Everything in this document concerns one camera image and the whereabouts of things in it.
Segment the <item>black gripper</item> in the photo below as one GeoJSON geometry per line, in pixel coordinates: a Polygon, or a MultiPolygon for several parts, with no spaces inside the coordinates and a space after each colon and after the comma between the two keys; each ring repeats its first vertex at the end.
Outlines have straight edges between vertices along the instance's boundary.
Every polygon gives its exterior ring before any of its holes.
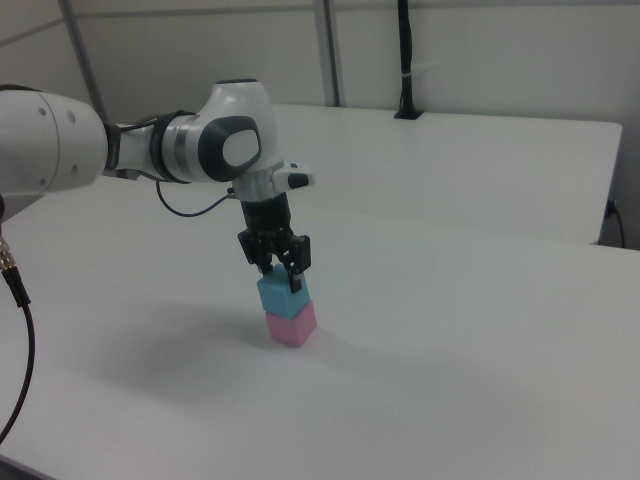
{"type": "Polygon", "coordinates": [[[285,266],[290,291],[302,289],[303,272],[311,266],[311,242],[307,235],[296,235],[286,195],[261,202],[242,201],[246,229],[238,239],[247,261],[262,275],[272,269],[275,256],[285,266]]]}

